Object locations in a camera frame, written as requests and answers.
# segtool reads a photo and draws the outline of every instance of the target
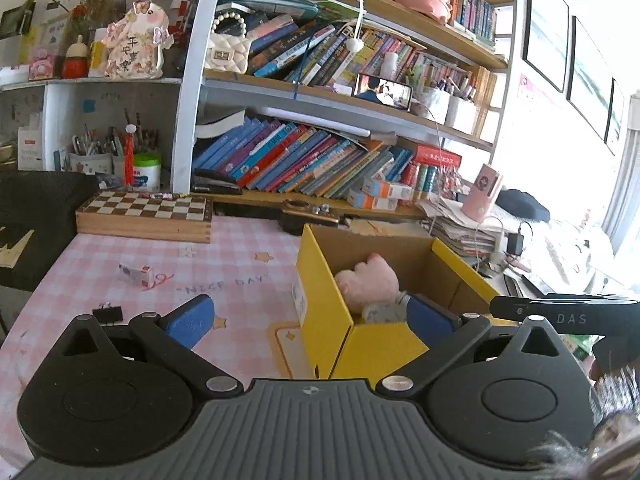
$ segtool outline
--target blue gripper pad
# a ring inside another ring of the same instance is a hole
[[[160,320],[160,327],[182,346],[192,349],[211,330],[216,315],[213,300],[199,294]]]

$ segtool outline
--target red tassel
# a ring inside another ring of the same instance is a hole
[[[133,138],[131,134],[127,135],[125,141],[124,184],[125,186],[133,186]]]

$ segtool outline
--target furry toy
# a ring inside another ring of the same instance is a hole
[[[378,253],[371,253],[353,270],[341,270],[334,280],[352,314],[361,314],[372,303],[395,303],[399,293],[396,273]]]

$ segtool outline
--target green jar lid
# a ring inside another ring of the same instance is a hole
[[[160,155],[158,153],[137,153],[133,156],[133,165],[139,168],[160,166]]]

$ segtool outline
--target power adapter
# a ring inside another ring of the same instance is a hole
[[[524,235],[518,229],[517,233],[509,233],[507,235],[507,254],[520,256],[524,245]]]

